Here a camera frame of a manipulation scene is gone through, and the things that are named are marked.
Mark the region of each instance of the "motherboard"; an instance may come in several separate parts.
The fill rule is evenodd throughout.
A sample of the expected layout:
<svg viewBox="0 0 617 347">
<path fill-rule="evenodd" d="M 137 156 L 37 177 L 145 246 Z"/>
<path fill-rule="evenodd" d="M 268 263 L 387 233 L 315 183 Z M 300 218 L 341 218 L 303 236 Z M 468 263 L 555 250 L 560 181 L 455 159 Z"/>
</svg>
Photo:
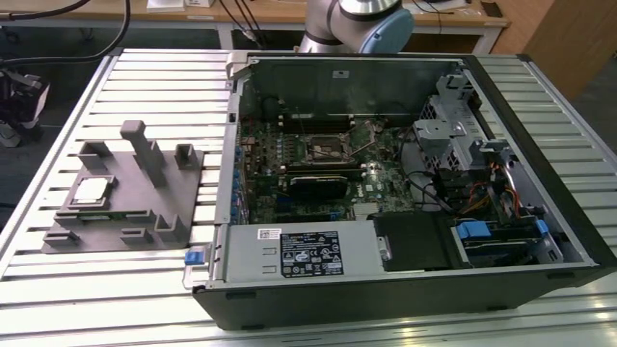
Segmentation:
<svg viewBox="0 0 617 347">
<path fill-rule="evenodd" d="M 248 223 L 365 220 L 372 213 L 413 210 L 397 160 L 401 129 L 387 123 L 303 115 L 243 122 L 237 165 Z"/>
</svg>

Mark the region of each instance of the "power supply label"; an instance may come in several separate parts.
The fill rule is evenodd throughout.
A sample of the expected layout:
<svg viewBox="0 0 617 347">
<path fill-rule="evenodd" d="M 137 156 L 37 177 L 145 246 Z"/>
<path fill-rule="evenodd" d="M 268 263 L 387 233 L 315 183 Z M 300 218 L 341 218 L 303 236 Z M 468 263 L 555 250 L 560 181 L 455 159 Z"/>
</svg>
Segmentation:
<svg viewBox="0 0 617 347">
<path fill-rule="evenodd" d="M 281 275 L 285 278 L 343 274 L 339 231 L 281 234 Z"/>
</svg>

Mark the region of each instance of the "blue tab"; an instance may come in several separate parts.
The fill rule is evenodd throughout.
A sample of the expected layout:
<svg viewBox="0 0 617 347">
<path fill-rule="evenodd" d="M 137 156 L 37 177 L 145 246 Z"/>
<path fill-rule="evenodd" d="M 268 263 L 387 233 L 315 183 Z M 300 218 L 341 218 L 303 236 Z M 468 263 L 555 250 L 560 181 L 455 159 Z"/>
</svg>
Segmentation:
<svg viewBox="0 0 617 347">
<path fill-rule="evenodd" d="M 463 222 L 456 227 L 456 232 L 461 239 L 467 239 L 468 237 L 491 237 L 489 226 L 487 222 L 481 221 Z"/>
<path fill-rule="evenodd" d="M 543 236 L 545 236 L 549 233 L 549 226 L 547 225 L 547 222 L 541 219 L 536 221 L 536 226 L 539 227 L 540 233 Z"/>
<path fill-rule="evenodd" d="M 205 264 L 205 252 L 188 251 L 184 255 L 184 265 L 203 265 Z"/>
</svg>

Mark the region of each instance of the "slotted metal surface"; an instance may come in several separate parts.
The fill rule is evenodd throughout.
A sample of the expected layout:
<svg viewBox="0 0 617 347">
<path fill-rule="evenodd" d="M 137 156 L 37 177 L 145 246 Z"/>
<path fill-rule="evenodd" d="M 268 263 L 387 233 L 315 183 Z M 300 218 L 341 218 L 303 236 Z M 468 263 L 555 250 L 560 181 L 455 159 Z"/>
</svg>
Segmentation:
<svg viewBox="0 0 617 347">
<path fill-rule="evenodd" d="M 125 119 L 141 119 L 149 125 L 148 136 L 160 140 L 163 150 L 191 142 L 207 152 L 192 244 L 212 240 L 227 111 L 221 99 L 227 95 L 225 59 L 224 51 L 131 49 L 101 64 L 55 145 L 57 154 L 52 149 L 0 236 L 0 343 L 537 346 L 541 339 L 555 346 L 616 345 L 617 329 L 610 325 L 617 319 L 616 275 L 583 288 L 552 292 L 516 310 L 489 314 L 225 332 L 183 287 L 185 250 L 41 254 L 45 228 L 80 167 L 73 156 L 80 142 L 105 140 L 112 150 L 129 150 L 117 136 Z M 515 57 L 491 57 L 483 63 L 614 249 L 617 178 L 609 153 L 577 115 L 556 102 L 553 91 L 547 90 L 528 66 Z M 485 117 L 500 134 L 488 112 Z"/>
</svg>

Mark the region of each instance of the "black cable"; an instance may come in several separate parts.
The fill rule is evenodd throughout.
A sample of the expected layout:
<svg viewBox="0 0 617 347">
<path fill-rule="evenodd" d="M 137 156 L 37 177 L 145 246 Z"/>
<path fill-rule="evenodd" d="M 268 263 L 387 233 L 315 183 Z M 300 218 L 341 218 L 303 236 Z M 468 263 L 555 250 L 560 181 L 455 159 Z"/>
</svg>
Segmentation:
<svg viewBox="0 0 617 347">
<path fill-rule="evenodd" d="M 420 9 L 420 11 L 423 12 L 427 12 L 427 13 L 441 13 L 441 14 L 455 14 L 455 12 L 441 12 L 439 9 L 435 8 L 433 4 L 431 2 L 428 2 L 428 6 L 431 6 L 433 8 L 435 11 L 431 11 L 431 10 L 425 10 L 423 7 L 420 7 L 420 5 L 417 4 L 416 0 L 412 0 L 413 4 L 416 5 L 416 7 Z"/>
<path fill-rule="evenodd" d="M 249 5 L 247 5 L 247 2 L 245 0 L 241 0 L 243 1 L 243 4 L 244 4 L 244 7 L 247 8 L 247 11 L 249 13 L 249 16 L 251 16 L 251 19 L 253 20 L 255 22 L 255 26 L 257 28 L 257 35 L 260 36 L 260 40 L 261 40 L 261 44 L 265 48 L 267 46 L 267 36 L 265 34 L 263 33 L 263 30 L 261 30 L 261 27 L 260 27 L 260 23 L 257 22 L 257 20 L 255 19 L 255 16 L 253 16 L 253 11 L 251 11 L 251 8 L 249 8 Z"/>
<path fill-rule="evenodd" d="M 244 13 L 243 6 L 240 6 L 239 0 L 235 0 L 235 2 L 236 2 L 236 6 L 239 7 L 240 14 L 243 15 L 244 21 L 245 21 L 245 23 L 247 23 L 248 26 L 249 26 L 249 34 L 251 34 L 251 35 L 247 36 L 247 33 L 244 33 L 244 34 L 245 34 L 247 38 L 248 38 L 251 41 L 253 41 L 253 42 L 256 43 L 257 48 L 259 48 L 260 50 L 263 50 L 261 39 L 260 39 L 260 38 L 257 37 L 257 35 L 256 35 L 256 31 L 255 31 L 253 25 L 251 24 L 249 18 L 247 17 L 247 15 L 245 15 L 245 13 Z"/>
<path fill-rule="evenodd" d="M 245 31 L 245 28 L 243 27 L 243 25 L 237 21 L 236 17 L 233 17 L 233 14 L 229 12 L 229 9 L 228 9 L 228 7 L 225 5 L 225 2 L 223 0 L 220 0 L 220 3 L 221 3 L 221 6 L 223 6 L 223 9 L 225 10 L 225 12 L 228 12 L 229 18 L 232 18 L 233 23 L 239 26 L 241 31 Z"/>
<path fill-rule="evenodd" d="M 44 12 L 32 12 L 32 13 L 8 13 L 7 19 L 11 21 L 15 20 L 37 20 L 39 18 L 47 18 L 47 17 L 53 17 L 60 14 L 68 13 L 85 4 L 88 4 L 91 0 L 79 0 L 75 2 L 72 5 L 68 5 L 63 7 L 61 9 L 53 9 L 51 11 L 44 11 Z"/>
<path fill-rule="evenodd" d="M 420 7 L 419 3 L 416 2 L 416 0 L 412 0 L 413 1 L 413 4 L 416 5 L 416 7 L 420 9 L 420 11 L 423 12 L 427 12 L 427 13 L 435 13 L 437 14 L 437 22 L 440 24 L 440 31 L 437 33 L 437 41 L 436 41 L 436 46 L 437 46 L 437 50 L 440 50 L 440 41 L 439 41 L 439 38 L 441 37 L 441 32 L 444 30 L 444 25 L 441 24 L 441 15 L 443 14 L 455 14 L 455 12 L 441 12 L 435 6 L 433 4 L 427 1 L 427 4 L 428 6 L 431 6 L 431 8 L 435 10 L 435 11 L 431 11 L 431 10 L 425 10 L 423 7 Z"/>
<path fill-rule="evenodd" d="M 423 189 L 423 205 L 427 204 L 427 194 L 425 194 L 425 192 L 427 192 L 427 188 L 428 188 L 429 186 L 433 186 L 433 187 L 435 187 L 433 182 L 429 182 L 429 183 L 427 183 L 427 184 L 424 185 L 424 189 Z"/>
<path fill-rule="evenodd" d="M 56 57 L 40 57 L 40 58 L 20 58 L 0 61 L 0 68 L 13 67 L 19 65 L 35 65 L 35 64 L 67 64 L 67 63 L 88 63 L 103 59 L 107 54 L 117 47 L 127 35 L 128 26 L 131 24 L 131 0 L 124 0 L 124 21 L 117 33 L 116 38 L 111 44 L 97 54 L 92 56 L 56 56 Z"/>
<path fill-rule="evenodd" d="M 401 141 L 401 145 L 400 145 L 400 148 L 399 148 L 399 164 L 400 164 L 400 167 L 401 167 L 401 171 L 403 171 L 403 174 L 405 175 L 405 178 L 409 178 L 409 175 L 411 174 L 427 174 L 427 171 L 412 171 L 409 173 L 405 172 L 405 168 L 403 167 L 403 146 L 405 145 L 405 140 L 407 140 L 407 137 L 409 136 L 409 133 L 412 131 L 412 128 L 413 127 L 409 127 L 407 129 L 407 132 L 405 132 L 405 135 L 403 136 L 403 141 Z M 421 185 L 419 185 L 419 183 L 416 183 L 412 179 L 408 180 L 409 184 L 412 186 L 416 187 L 416 189 L 419 189 L 423 194 L 427 194 L 427 196 L 433 199 L 433 201 L 441 206 L 441 208 L 444 209 L 445 212 L 456 215 L 457 212 L 456 210 L 452 208 L 451 205 L 448 205 L 448 203 L 437 196 L 435 195 L 433 193 L 431 193 L 428 190 L 425 190 L 425 188 L 423 188 Z"/>
<path fill-rule="evenodd" d="M 440 32 L 437 33 L 439 37 L 441 37 L 441 29 L 444 28 L 444 26 L 441 25 L 441 12 L 435 8 L 433 4 L 431 2 L 428 2 L 428 6 L 431 6 L 431 8 L 437 11 L 437 21 L 440 23 Z"/>
<path fill-rule="evenodd" d="M 244 13 L 243 7 L 240 6 L 240 1 L 239 0 L 233 0 L 233 1 L 236 2 L 236 6 L 239 7 L 240 14 L 243 15 L 243 18 L 244 18 L 244 22 L 248 24 L 251 31 L 255 32 L 253 25 L 251 24 L 249 18 L 247 17 Z"/>
</svg>

